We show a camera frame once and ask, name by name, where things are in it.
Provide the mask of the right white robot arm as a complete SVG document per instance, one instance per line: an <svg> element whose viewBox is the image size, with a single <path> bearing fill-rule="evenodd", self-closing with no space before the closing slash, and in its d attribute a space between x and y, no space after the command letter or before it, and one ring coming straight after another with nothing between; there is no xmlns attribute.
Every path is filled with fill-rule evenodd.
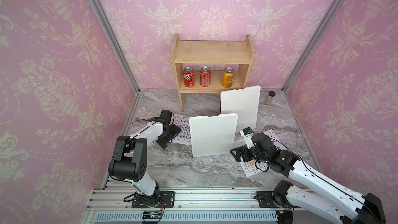
<svg viewBox="0 0 398 224"><path fill-rule="evenodd" d="M351 190L308 165L287 146L282 149L275 139L251 128L240 132L245 143L231 149L237 162L261 162L273 172L307 186L313 192L303 191L292 182L281 180L272 193L257 192L259 204L273 201L276 206L290 209L303 208L334 224L384 224L386 217L382 202L372 193L363 195Z"/></svg>

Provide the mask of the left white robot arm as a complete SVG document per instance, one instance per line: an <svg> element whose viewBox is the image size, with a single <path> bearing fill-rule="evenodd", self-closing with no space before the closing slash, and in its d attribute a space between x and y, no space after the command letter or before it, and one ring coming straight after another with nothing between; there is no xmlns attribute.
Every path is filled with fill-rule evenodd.
<svg viewBox="0 0 398 224"><path fill-rule="evenodd" d="M124 202L132 208L173 208L175 192L161 191L147 170L147 150L152 142L167 148L181 129L174 124L171 111L162 110L159 117L146 120L147 125L131 136L117 138L108 174L116 180L130 183L136 192L125 197Z"/></svg>

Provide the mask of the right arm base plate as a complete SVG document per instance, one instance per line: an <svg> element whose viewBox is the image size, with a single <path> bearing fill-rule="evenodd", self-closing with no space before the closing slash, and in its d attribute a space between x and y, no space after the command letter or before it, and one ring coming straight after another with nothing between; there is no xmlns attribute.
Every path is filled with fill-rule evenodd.
<svg viewBox="0 0 398 224"><path fill-rule="evenodd" d="M257 191L254 199L258 201L260 208L283 208L287 210L295 208L287 201L285 196L273 191Z"/></svg>

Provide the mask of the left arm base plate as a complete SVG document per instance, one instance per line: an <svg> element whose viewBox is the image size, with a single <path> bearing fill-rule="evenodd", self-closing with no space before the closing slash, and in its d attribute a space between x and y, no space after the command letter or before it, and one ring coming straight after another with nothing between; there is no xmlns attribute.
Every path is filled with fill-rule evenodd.
<svg viewBox="0 0 398 224"><path fill-rule="evenodd" d="M136 194L132 201L132 208L173 208L174 202L174 191L155 192L153 196Z"/></svg>

